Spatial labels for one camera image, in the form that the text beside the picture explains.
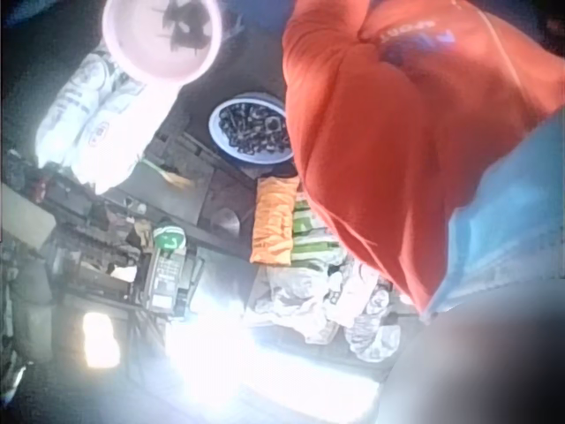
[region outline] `dark food on plate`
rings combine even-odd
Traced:
[[[252,103],[232,104],[220,111],[220,128],[239,153],[284,152],[290,148],[286,119],[279,113]]]

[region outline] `pile of clothes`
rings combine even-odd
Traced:
[[[265,215],[260,204],[273,186],[277,193],[269,200],[271,213]],[[282,199],[289,198],[294,202],[283,205]],[[283,216],[284,210],[291,211],[291,217]],[[400,327],[382,325],[389,312],[390,284],[347,253],[311,210],[297,180],[260,181],[255,227],[252,261],[261,263],[258,280],[269,288],[252,304],[256,315],[298,331],[308,344],[327,345],[344,327],[350,349],[367,362],[396,352]]]

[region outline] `orange bag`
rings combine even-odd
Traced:
[[[290,265],[292,212],[299,184],[298,177],[259,180],[250,262]]]

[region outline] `white plate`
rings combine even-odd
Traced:
[[[256,94],[256,95],[260,95],[261,97],[264,98],[270,97],[263,94]],[[284,150],[282,153],[259,152],[256,153],[255,155],[248,155],[245,153],[240,153],[237,151],[237,148],[230,146],[230,140],[220,128],[220,112],[225,108],[231,106],[232,104],[240,104],[240,103],[259,104],[261,106],[265,106],[271,110],[274,110],[276,113],[278,113],[279,115],[281,115],[286,119],[286,113],[284,113],[284,108],[277,104],[274,104],[274,102],[270,102],[269,100],[252,98],[246,95],[240,95],[234,99],[228,100],[227,102],[220,104],[217,108],[214,109],[212,115],[210,115],[210,119],[208,121],[208,129],[210,130],[210,135],[212,136],[212,139],[214,139],[215,143],[228,155],[231,155],[237,159],[249,163],[272,165],[275,163],[282,163],[291,159],[292,150],[290,150],[289,148]]]

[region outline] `person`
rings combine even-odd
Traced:
[[[428,319],[562,278],[565,62],[464,0],[369,3],[297,0],[283,37],[313,209]]]

